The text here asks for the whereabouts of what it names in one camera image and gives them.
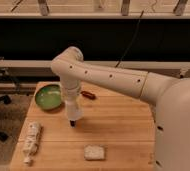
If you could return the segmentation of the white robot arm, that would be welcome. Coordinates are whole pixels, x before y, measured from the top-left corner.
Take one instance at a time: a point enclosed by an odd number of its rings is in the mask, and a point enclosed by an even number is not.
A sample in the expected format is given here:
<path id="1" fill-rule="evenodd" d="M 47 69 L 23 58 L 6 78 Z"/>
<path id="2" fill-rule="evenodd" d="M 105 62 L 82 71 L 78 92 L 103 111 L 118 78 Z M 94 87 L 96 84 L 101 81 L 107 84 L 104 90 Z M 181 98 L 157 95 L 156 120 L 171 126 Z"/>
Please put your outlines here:
<path id="1" fill-rule="evenodd" d="M 74 46 L 50 67 L 60 78 L 70 121 L 81 118 L 77 97 L 83 81 L 139 99 L 155 108 L 154 171 L 190 171 L 190 78 L 87 64 Z"/>

